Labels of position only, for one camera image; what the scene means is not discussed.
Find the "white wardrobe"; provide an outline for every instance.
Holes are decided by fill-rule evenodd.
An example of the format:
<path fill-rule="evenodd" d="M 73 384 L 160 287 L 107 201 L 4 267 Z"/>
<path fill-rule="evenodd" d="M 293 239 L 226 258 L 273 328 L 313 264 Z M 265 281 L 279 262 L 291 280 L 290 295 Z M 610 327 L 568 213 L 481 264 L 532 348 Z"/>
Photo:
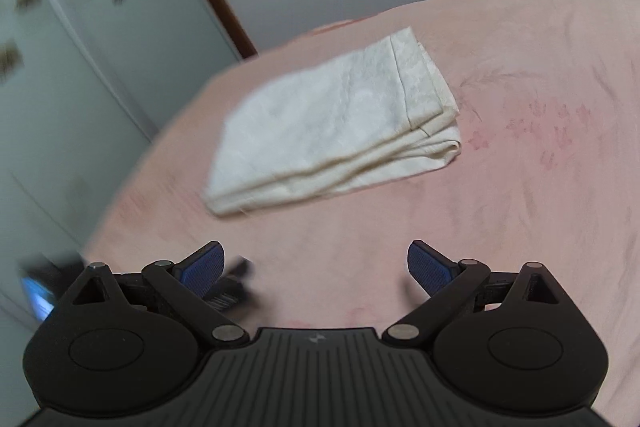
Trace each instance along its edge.
<path fill-rule="evenodd" d="M 0 425 L 35 407 L 18 261 L 81 250 L 156 133 L 238 61 L 205 0 L 0 0 Z"/>

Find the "pink bedsheet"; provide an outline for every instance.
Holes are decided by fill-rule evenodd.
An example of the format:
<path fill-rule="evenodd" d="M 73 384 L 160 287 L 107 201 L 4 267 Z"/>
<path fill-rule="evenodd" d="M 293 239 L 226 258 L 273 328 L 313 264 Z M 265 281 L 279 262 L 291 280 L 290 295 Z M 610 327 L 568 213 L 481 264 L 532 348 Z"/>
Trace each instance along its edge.
<path fill-rule="evenodd" d="M 345 196 L 212 217 L 199 194 L 225 116 L 271 78 L 411 26 L 460 105 L 450 166 Z M 429 0 L 299 38 L 221 74 L 162 134 L 95 233 L 114 271 L 210 240 L 255 262 L 242 323 L 385 328 L 424 299 L 423 239 L 497 271 L 541 261 L 607 346 L 596 409 L 640 423 L 640 0 Z"/>

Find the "folded white cloth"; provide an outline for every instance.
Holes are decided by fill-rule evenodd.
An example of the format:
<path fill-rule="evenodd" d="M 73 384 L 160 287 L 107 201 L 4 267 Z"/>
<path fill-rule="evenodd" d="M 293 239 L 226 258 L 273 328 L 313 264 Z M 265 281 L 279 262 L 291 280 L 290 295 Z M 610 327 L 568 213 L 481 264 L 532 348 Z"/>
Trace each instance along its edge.
<path fill-rule="evenodd" d="M 204 201 L 222 215 L 439 169 L 458 106 L 406 28 L 247 97 L 227 118 Z"/>

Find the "round joint cover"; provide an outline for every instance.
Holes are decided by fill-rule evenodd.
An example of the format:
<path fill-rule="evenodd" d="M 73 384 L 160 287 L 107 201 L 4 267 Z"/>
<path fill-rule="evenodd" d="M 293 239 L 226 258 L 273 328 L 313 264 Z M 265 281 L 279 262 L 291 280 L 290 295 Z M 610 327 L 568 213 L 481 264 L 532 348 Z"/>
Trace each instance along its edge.
<path fill-rule="evenodd" d="M 145 343 L 127 330 L 103 329 L 83 333 L 69 347 L 69 356 L 91 371 L 114 371 L 135 362 Z"/>
<path fill-rule="evenodd" d="M 510 328 L 489 339 L 494 359 L 514 369 L 544 369 L 562 357 L 562 344 L 550 333 L 534 328 Z"/>
<path fill-rule="evenodd" d="M 503 303 L 447 325 L 433 344 L 438 371 L 461 395 L 497 412 L 587 406 L 606 373 L 604 346 L 584 318 L 561 305 L 528 304 Z"/>

